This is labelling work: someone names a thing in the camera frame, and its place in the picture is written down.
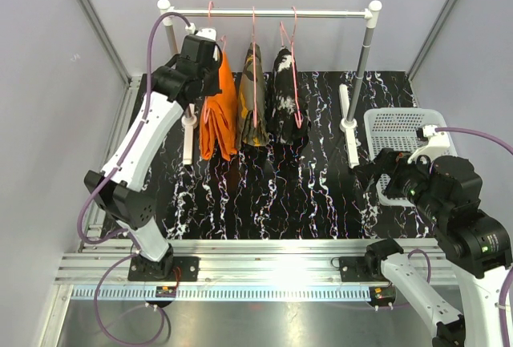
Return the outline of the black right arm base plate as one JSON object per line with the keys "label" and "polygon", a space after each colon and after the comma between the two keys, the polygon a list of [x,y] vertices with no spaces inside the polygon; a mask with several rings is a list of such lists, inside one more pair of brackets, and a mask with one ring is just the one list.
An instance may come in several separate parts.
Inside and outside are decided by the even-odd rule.
{"label": "black right arm base plate", "polygon": [[342,282],[387,282],[378,266],[364,256],[339,256],[333,258],[331,263],[339,272]]}

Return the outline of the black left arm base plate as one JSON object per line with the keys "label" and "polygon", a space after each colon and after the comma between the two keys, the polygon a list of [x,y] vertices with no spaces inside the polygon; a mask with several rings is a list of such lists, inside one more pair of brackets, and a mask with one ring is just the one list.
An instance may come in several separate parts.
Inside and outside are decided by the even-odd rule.
{"label": "black left arm base plate", "polygon": [[197,256],[173,256],[160,262],[149,261],[142,256],[131,260],[127,279],[138,282],[173,281],[196,282],[200,271]]}

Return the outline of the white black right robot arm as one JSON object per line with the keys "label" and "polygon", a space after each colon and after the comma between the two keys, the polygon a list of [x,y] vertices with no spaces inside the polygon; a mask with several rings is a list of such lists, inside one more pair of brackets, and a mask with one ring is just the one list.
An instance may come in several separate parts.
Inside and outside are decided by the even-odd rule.
{"label": "white black right robot arm", "polygon": [[401,292],[429,329],[433,346],[510,346],[512,244],[505,227],[479,207],[481,177],[468,159],[458,156],[421,155],[414,162],[408,157],[384,148],[353,173],[364,189],[388,176],[386,194],[408,200],[432,223],[438,247],[457,279],[463,310],[447,304],[418,275],[395,240],[367,247],[366,275],[384,278]]}

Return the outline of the orange trousers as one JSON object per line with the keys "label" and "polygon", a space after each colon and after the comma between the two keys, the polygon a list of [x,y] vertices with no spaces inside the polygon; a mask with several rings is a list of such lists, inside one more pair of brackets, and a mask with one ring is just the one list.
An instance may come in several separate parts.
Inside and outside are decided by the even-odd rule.
{"label": "orange trousers", "polygon": [[223,51],[219,69],[221,93],[207,97],[200,116],[200,156],[210,160],[218,144],[221,157],[227,161],[237,153],[236,149],[236,85],[229,65],[228,55]]}

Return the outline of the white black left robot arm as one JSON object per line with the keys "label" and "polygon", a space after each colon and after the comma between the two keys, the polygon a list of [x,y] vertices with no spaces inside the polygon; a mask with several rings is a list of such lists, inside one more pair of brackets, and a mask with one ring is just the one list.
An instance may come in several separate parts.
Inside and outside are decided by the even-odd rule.
{"label": "white black left robot arm", "polygon": [[147,76],[143,105],[115,154],[101,171],[89,171],[84,178],[97,205],[132,238],[139,251],[134,263],[155,280],[168,279],[176,264],[156,223],[156,201],[142,186],[159,146],[185,108],[200,96],[219,93],[222,62],[214,29],[187,35],[180,53]]}

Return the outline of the camouflage olive yellow trousers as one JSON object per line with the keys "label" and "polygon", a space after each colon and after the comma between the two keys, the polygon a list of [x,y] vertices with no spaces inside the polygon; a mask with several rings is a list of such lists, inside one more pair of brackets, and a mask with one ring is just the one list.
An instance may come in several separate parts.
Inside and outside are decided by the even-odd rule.
{"label": "camouflage olive yellow trousers", "polygon": [[253,147],[265,147],[269,143],[269,134],[265,120],[265,77],[261,63],[261,49],[256,44],[256,78],[257,78],[257,129],[253,126],[253,75],[252,75],[252,43],[245,56],[241,73],[236,114],[236,148],[240,150],[244,144]]}

